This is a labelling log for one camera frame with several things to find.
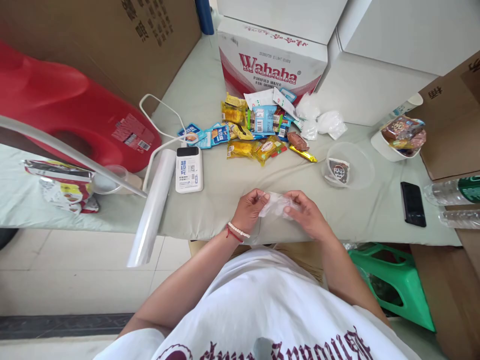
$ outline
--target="green plastic stool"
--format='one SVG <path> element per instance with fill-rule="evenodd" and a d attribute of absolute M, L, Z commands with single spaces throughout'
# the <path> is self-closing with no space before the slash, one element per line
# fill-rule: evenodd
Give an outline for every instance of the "green plastic stool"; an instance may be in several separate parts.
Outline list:
<path fill-rule="evenodd" d="M 380 251 L 389 252 L 384 252 L 383 254 L 391 257 L 397 263 L 373 257 L 374 254 Z M 424 289 L 420 282 L 419 273 L 411 254 L 379 243 L 373 243 L 372 247 L 365 250 L 361 248 L 352 249 L 348 251 L 348 254 L 382 308 L 428 330 L 436 331 L 430 315 L 429 305 L 425 299 Z M 395 292 L 394 298 L 389 298 L 388 301 L 381 299 L 374 290 L 374 287 L 376 287 L 377 291 L 380 292 L 377 286 L 380 282 L 369 275 L 373 275 L 387 283 L 384 289 L 393 287 L 398 294 Z"/>

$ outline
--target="black phone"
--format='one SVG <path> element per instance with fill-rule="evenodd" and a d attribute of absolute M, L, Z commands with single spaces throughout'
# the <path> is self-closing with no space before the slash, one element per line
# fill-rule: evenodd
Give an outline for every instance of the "black phone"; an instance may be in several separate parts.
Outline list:
<path fill-rule="evenodd" d="M 422 228 L 427 226 L 425 221 L 422 193 L 418 185 L 402 181 L 401 195 L 403 197 L 403 213 L 405 222 Z"/>

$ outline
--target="hand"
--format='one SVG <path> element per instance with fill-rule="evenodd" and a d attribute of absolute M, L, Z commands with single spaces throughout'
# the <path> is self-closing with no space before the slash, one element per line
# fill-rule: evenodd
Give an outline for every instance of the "hand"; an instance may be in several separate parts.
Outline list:
<path fill-rule="evenodd" d="M 232 225 L 250 235 L 259 219 L 260 211 L 268 204 L 269 199 L 270 194 L 257 188 L 243 195 L 231 220 Z"/>
<path fill-rule="evenodd" d="M 303 191 L 292 190 L 283 196 L 291 198 L 295 203 L 300 205 L 300 211 L 290 206 L 286 206 L 284 211 L 299 223 L 312 239 L 323 241 L 331 236 L 335 237 L 334 232 L 320 212 L 318 206 L 310 200 Z"/>

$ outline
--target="red jug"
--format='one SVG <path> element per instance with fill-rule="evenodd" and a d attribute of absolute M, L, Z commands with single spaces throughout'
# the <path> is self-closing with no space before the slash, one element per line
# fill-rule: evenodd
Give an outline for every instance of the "red jug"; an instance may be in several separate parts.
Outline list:
<path fill-rule="evenodd" d="M 26 56 L 0 41 L 0 114 L 42 130 L 101 165 L 145 168 L 162 139 L 134 106 L 80 71 Z M 82 164 L 30 139 L 49 153 Z"/>

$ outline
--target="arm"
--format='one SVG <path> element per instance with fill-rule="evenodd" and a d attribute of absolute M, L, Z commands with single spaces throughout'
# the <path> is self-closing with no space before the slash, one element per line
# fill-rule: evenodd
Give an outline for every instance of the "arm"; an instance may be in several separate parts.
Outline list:
<path fill-rule="evenodd" d="M 358 305 L 370 311 L 390 327 L 379 303 L 317 205 L 299 190 L 289 191 L 285 196 L 300 205 L 300 211 L 288 206 L 285 212 L 320 246 L 321 262 L 330 292 L 350 305 Z"/>
<path fill-rule="evenodd" d="M 231 223 L 250 234 L 269 194 L 254 189 L 242 196 Z M 214 236 L 182 267 L 170 275 L 132 316 L 119 337 L 144 328 L 171 330 L 202 298 L 240 244 L 226 229 Z"/>

